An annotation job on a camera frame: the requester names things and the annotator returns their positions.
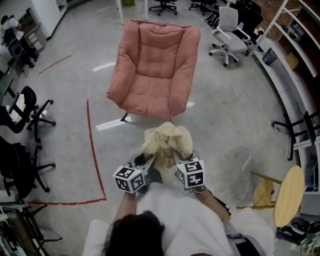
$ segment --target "cardboard box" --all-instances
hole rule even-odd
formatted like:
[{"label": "cardboard box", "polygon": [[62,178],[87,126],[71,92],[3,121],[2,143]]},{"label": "cardboard box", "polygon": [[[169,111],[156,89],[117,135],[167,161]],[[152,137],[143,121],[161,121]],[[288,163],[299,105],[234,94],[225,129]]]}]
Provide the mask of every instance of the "cardboard box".
[{"label": "cardboard box", "polygon": [[292,52],[290,52],[290,54],[285,58],[285,60],[292,70],[294,70],[299,64],[299,60],[296,58],[296,56],[294,56]]}]

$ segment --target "white office chair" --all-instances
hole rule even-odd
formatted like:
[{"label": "white office chair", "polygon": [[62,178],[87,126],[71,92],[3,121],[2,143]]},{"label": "white office chair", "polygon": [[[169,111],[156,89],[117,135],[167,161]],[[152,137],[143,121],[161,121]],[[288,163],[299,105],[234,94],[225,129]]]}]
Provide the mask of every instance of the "white office chair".
[{"label": "white office chair", "polygon": [[[250,40],[250,36],[238,27],[238,11],[230,7],[219,7],[220,19],[219,25],[216,29],[211,31],[211,36],[215,39],[213,47],[218,46],[220,49],[214,49],[209,52],[212,56],[214,53],[224,53],[226,67],[229,64],[229,55],[234,58],[234,62],[239,59],[234,55],[235,53],[243,53],[247,51],[247,45],[244,42]],[[232,31],[241,31],[247,39],[242,41]]]}]

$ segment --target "wooden table leg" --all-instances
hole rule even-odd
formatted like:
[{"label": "wooden table leg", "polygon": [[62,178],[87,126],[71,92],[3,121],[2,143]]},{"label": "wooden table leg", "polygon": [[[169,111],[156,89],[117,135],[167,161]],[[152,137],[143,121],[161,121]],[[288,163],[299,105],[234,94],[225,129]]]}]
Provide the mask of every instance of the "wooden table leg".
[{"label": "wooden table leg", "polygon": [[259,173],[259,172],[251,171],[251,173],[252,173],[253,175],[259,176],[259,177],[261,177],[261,178],[264,178],[264,179],[266,179],[266,180],[272,181],[272,182],[274,182],[274,183],[278,183],[278,184],[281,184],[281,183],[282,183],[281,180],[278,180],[278,179],[275,179],[275,178],[272,178],[272,177],[263,175],[263,174],[261,174],[261,173]]},{"label": "wooden table leg", "polygon": [[244,208],[251,208],[251,209],[270,209],[270,208],[275,208],[274,204],[269,204],[269,205],[260,205],[260,206],[238,206],[237,209],[244,209]]}]

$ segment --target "gray floor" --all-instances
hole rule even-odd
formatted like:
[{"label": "gray floor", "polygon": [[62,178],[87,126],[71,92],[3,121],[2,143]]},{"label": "gray floor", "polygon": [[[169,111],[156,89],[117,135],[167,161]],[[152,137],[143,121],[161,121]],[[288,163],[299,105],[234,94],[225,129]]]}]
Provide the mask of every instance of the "gray floor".
[{"label": "gray floor", "polygon": [[[144,2],[123,9],[126,19],[143,19]],[[149,1],[150,6],[158,2]],[[210,57],[212,38],[199,10],[189,11],[190,1],[176,2],[178,15],[164,11],[161,16],[150,11],[151,21],[192,25],[200,28],[198,61],[189,102],[193,106],[175,117],[176,125],[191,133],[194,148],[204,160],[207,186],[230,206],[249,204],[255,185],[255,170],[283,179],[295,162],[286,159],[288,137],[271,128],[273,120],[283,121],[283,112],[271,83],[254,58],[239,54],[239,63],[223,66],[223,56]],[[46,244],[51,255],[82,254],[89,223],[93,219],[112,222],[122,193],[116,189],[112,174],[134,154],[143,141],[144,130],[156,127],[161,120],[131,116],[131,124],[98,131],[97,125],[119,119],[124,111],[106,99],[113,66],[94,68],[115,61],[123,27],[114,1],[93,0],[67,12],[52,40],[41,52],[28,78],[20,77],[16,91],[30,86],[39,105],[54,99],[47,118],[56,127],[40,127],[43,150],[41,163],[55,162],[56,169],[43,172],[51,188],[40,188],[29,201],[84,202],[100,199],[101,192],[92,157],[87,123],[89,101],[91,128],[98,167],[107,201],[86,205],[53,205],[40,212],[39,224],[54,230],[63,241]],[[71,57],[49,68],[51,64]],[[10,142],[23,141],[30,147],[33,134],[13,134],[1,127],[0,134]],[[273,211],[259,211],[271,227]],[[275,255],[289,253],[285,242],[276,244]]]}]

